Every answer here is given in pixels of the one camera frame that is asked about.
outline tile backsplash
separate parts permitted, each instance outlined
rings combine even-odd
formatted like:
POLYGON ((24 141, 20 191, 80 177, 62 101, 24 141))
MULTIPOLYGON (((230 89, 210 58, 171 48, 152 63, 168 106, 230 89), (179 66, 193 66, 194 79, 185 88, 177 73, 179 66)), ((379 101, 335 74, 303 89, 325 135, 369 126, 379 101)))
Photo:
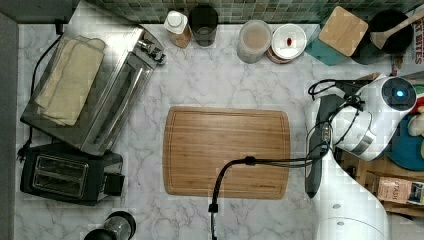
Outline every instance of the tile backsplash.
POLYGON ((424 0, 88 0, 139 23, 163 23, 170 10, 188 16, 199 4, 209 4, 219 15, 219 23, 245 23, 260 19, 267 23, 319 23, 336 6, 365 21, 383 9, 408 12, 424 0))

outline white canister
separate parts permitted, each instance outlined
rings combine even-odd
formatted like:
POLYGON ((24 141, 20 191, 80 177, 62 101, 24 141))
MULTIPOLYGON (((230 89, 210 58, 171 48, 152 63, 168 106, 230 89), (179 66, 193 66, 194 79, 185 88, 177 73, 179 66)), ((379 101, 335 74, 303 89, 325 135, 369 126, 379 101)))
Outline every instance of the white canister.
POLYGON ((285 24, 274 31, 266 55, 275 63, 288 63, 303 53, 307 42, 302 28, 295 24, 285 24))
POLYGON ((239 33, 237 56, 245 63, 255 63, 271 45, 272 31, 264 21, 250 20, 239 33))
POLYGON ((187 16, 176 11, 170 11, 163 25, 173 44, 181 48, 187 47, 191 39, 187 16))

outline small bottle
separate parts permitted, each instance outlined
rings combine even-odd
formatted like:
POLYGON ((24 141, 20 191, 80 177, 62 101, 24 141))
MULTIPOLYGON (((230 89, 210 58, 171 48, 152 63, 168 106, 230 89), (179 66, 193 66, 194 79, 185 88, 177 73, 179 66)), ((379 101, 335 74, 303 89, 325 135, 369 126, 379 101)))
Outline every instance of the small bottle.
POLYGON ((170 11, 163 24, 171 42, 180 48, 186 48, 191 39, 187 22, 188 19, 184 14, 170 11))

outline marble countertop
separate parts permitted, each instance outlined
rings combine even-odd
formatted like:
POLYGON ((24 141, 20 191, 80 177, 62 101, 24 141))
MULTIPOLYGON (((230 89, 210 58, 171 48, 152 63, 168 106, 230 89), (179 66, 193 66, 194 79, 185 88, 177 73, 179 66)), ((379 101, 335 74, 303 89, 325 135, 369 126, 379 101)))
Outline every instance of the marble countertop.
MULTIPOLYGON (((290 123, 291 157, 301 157, 305 155, 304 108, 311 102, 307 94, 310 85, 326 78, 356 79, 373 72, 391 72, 389 59, 369 66, 346 59, 328 67, 306 53, 284 65, 271 62, 265 55, 255 64, 245 64, 235 50, 241 25, 220 25, 212 46, 203 48, 193 40, 186 49, 174 46, 161 25, 144 26, 164 45, 168 62, 155 69, 114 146, 113 151, 124 158, 122 196, 86 207, 28 195, 19 190, 23 164, 18 162, 15 239, 83 239, 118 210, 134 215, 137 232, 133 239, 209 239, 207 210, 211 199, 173 196, 164 189, 162 142, 172 106, 284 111, 290 123)), ((308 37, 317 27, 300 26, 308 37)), ((19 117, 29 100, 33 68, 56 38, 52 25, 20 25, 19 34, 17 149, 28 137, 28 127, 19 122, 19 117)), ((49 138, 35 132, 33 142, 47 143, 49 138)), ((316 214, 304 193, 301 170, 290 170, 281 200, 220 198, 219 207, 218 239, 313 237, 316 214)))

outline wooden lid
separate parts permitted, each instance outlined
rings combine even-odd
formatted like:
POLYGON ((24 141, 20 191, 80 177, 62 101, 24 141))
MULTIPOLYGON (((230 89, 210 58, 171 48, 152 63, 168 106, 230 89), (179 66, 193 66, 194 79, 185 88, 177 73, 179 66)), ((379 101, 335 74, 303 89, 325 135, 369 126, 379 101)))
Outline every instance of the wooden lid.
POLYGON ((318 39, 350 57, 368 30, 368 24, 337 6, 322 28, 318 39))

